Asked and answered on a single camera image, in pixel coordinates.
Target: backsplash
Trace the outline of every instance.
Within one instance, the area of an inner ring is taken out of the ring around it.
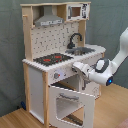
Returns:
[[[31,31],[33,58],[66,50],[70,37],[78,33],[78,28],[79,22],[33,28]],[[77,35],[73,38],[73,43],[76,47],[78,46]]]

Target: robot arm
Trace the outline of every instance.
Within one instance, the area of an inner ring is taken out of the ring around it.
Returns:
[[[120,36],[120,51],[116,57],[110,61],[109,59],[101,58],[97,61],[94,67],[81,62],[75,62],[75,69],[83,79],[96,82],[101,85],[108,86],[113,81],[113,75],[128,56],[128,28]]]

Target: oven door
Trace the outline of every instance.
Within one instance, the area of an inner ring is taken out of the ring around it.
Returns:
[[[52,126],[57,128],[93,128],[94,106],[94,96],[56,86],[49,87],[49,121]],[[84,108],[81,126],[63,120],[64,117],[80,107]]]

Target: black stovetop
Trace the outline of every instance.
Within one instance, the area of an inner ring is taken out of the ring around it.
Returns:
[[[54,53],[40,58],[36,58],[34,59],[34,62],[37,62],[48,67],[57,63],[64,62],[69,59],[73,59],[73,57],[63,55],[61,53]]]

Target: wooden play kitchen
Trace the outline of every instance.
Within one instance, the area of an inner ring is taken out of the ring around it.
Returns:
[[[85,45],[90,2],[22,4],[27,111],[44,128],[93,128],[100,85],[83,80],[74,62],[94,65],[105,49]],[[71,114],[84,108],[83,122]]]

